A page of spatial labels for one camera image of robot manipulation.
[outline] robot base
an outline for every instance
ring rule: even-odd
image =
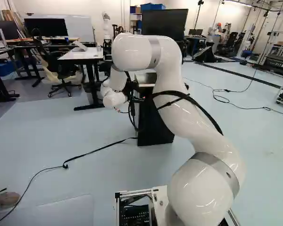
[[[167,186],[159,186],[151,189],[115,193],[116,226],[184,226],[183,222],[177,217],[169,205],[166,188]],[[148,199],[147,205],[135,206],[133,204],[135,202],[145,201],[145,198]],[[125,216],[124,213],[133,207],[139,207],[139,210],[134,210],[134,216],[132,214]],[[232,210],[228,211],[228,215],[219,224],[219,226],[229,225],[240,225]]]

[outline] computer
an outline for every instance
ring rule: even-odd
[[[163,35],[182,41],[188,9],[143,10],[143,35]]]
[[[189,35],[195,35],[195,34],[196,34],[196,29],[189,30]]]
[[[25,18],[24,24],[31,36],[68,36],[63,18]]]
[[[6,40],[19,38],[18,29],[14,21],[0,21],[0,29],[3,31]]]
[[[202,35],[203,29],[190,29],[189,35]]]

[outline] whiteboard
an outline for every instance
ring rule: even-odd
[[[72,15],[43,15],[33,14],[25,16],[26,18],[63,18],[70,38],[80,38],[80,41],[94,42],[93,27],[90,16],[72,16]]]

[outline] blue bin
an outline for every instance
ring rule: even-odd
[[[136,13],[136,6],[130,6],[130,13]]]
[[[137,29],[141,29],[142,28],[142,21],[141,20],[137,21],[136,27],[137,27]]]
[[[143,11],[143,10],[151,10],[152,9],[152,3],[147,3],[147,4],[142,4],[141,5],[141,12]]]
[[[163,4],[152,4],[151,9],[158,10],[158,9],[166,9]]]

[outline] light blue floor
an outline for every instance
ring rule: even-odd
[[[194,63],[185,63],[182,73],[216,89],[242,90],[250,82]],[[246,162],[246,181],[233,206],[241,225],[283,225],[283,115],[219,103],[209,88],[186,82]],[[267,105],[283,112],[283,106],[275,104],[277,92],[253,82],[247,92],[223,95],[239,106]],[[128,115],[109,109],[73,111],[84,104],[85,94],[14,104],[0,118],[0,188],[22,194],[39,170],[135,135]],[[180,137],[170,145],[143,148],[127,141],[76,160],[68,170],[39,175],[19,207],[92,194],[93,225],[114,225],[114,192],[165,185],[193,153],[189,141]],[[15,225],[13,220],[11,214],[1,225]]]

